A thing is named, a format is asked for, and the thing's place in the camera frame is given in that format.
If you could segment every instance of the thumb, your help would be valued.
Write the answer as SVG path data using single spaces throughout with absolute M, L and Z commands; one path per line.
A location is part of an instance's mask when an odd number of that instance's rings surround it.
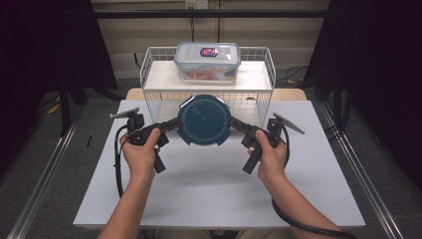
M 157 141 L 160 137 L 161 133 L 158 127 L 152 130 L 152 132 L 149 134 L 148 140 L 146 141 L 145 145 L 146 147 L 154 148 L 157 144 Z
M 261 145 L 263 151 L 271 150 L 273 147 L 270 145 L 267 137 L 261 130 L 257 130 L 255 132 L 255 136 L 257 137 L 258 143 Z

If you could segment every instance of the forearm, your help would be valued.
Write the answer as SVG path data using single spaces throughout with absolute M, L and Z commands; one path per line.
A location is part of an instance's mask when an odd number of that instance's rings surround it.
M 304 196 L 284 177 L 264 183 L 280 209 L 290 218 L 313 227 L 329 230 L 340 229 L 314 208 Z M 298 238 L 328 238 L 292 227 Z
M 136 238 L 152 178 L 132 179 L 99 238 Z

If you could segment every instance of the gray floor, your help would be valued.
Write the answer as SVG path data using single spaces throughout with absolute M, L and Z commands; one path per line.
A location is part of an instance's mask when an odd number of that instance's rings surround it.
M 124 96 L 128 89 L 138 87 L 138 80 L 119 80 L 118 84 L 119 91 L 116 93 Z M 87 90 L 87 94 L 90 100 L 83 109 L 82 119 L 27 232 L 27 238 L 95 238 L 99 233 L 75 227 L 72 223 L 106 142 L 112 123 L 108 115 L 116 112 L 118 102 L 91 90 Z M 313 101 L 322 126 L 328 127 L 320 106 L 330 104 L 330 101 L 316 101 L 313 89 L 306 90 L 306 94 Z M 80 108 L 72 106 L 72 112 Z M 7 237 L 36 187 L 57 145 L 60 131 L 60 110 L 52 115 L 42 112 L 33 134 L 3 175 L 0 186 L 0 238 Z M 372 129 L 354 106 L 350 109 L 346 135 L 403 238 L 420 238 L 422 193 L 396 166 L 388 149 L 377 143 Z M 367 223 L 365 227 L 349 231 L 358 238 L 387 238 L 378 220 L 379 215 L 367 199 L 340 144 L 332 140 L 331 146 Z

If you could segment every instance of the wall outlet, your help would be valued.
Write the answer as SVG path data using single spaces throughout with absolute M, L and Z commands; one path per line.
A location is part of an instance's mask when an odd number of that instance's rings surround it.
M 208 0 L 185 0 L 185 9 L 208 9 Z
M 196 0 L 185 0 L 185 9 L 196 9 Z
M 208 9 L 208 0 L 196 0 L 196 9 Z

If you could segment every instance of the plastic food container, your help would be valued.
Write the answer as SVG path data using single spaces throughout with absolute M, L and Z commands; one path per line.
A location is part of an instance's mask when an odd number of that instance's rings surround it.
M 232 82 L 241 63 L 240 50 L 233 43 L 180 43 L 174 63 L 183 80 Z

